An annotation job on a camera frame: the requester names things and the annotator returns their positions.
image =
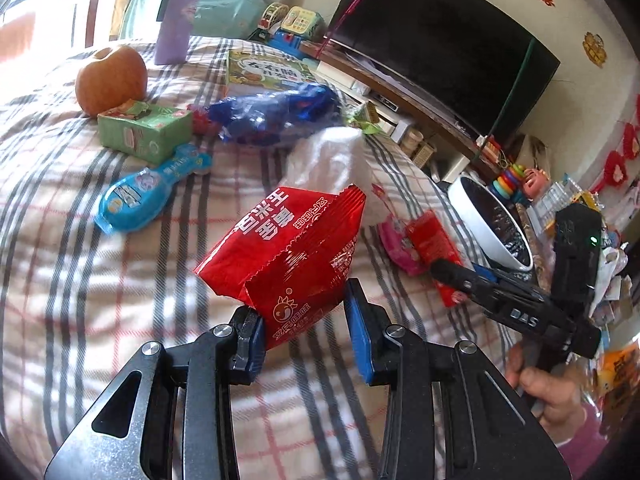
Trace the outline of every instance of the red snack bag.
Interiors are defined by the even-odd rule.
[[[342,301],[365,195],[279,187],[220,240],[194,272],[264,318],[267,348]]]
[[[455,264],[463,265],[460,255],[447,232],[433,211],[427,211],[406,227],[406,234],[414,244],[420,257],[430,266],[438,258],[444,258]],[[444,306],[455,306],[467,300],[467,296],[455,288],[433,280],[438,288]]]

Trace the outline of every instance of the black television screen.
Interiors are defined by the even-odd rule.
[[[352,1],[340,2],[330,28]],[[334,40],[424,89],[476,134],[492,130],[507,102],[498,142],[522,124],[559,65],[486,0],[362,0]]]

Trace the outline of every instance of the blue candy package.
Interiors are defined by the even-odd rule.
[[[326,85],[304,83],[295,90],[228,97],[209,106],[220,138],[251,146],[292,146],[331,126],[343,126],[340,99]]]
[[[181,144],[155,170],[145,168],[117,181],[100,200],[95,223],[105,234],[137,231],[160,214],[174,184],[191,173],[206,173],[212,159],[193,144]]]

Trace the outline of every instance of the wooden shelf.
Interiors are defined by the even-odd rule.
[[[318,59],[316,57],[318,47],[319,45],[317,43],[310,41],[303,41],[300,44],[300,50],[302,52],[316,59]],[[390,85],[376,74],[353,62],[332,44],[322,51],[319,60],[369,86],[380,95],[394,102],[400,107],[401,111],[411,115],[417,124],[421,124],[443,137],[462,155],[466,156],[466,158],[469,160],[474,158],[478,147],[473,140],[459,131],[453,124],[450,124],[449,121],[440,117],[436,112],[416,101],[409,94],[402,92],[401,89]],[[478,170],[478,173],[483,178],[489,181],[495,179],[500,173],[500,167],[492,163],[484,155],[474,160],[471,165]]]

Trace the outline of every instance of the bottle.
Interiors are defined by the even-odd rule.
[[[156,65],[184,63],[198,0],[162,0],[156,21],[162,22],[156,42]]]

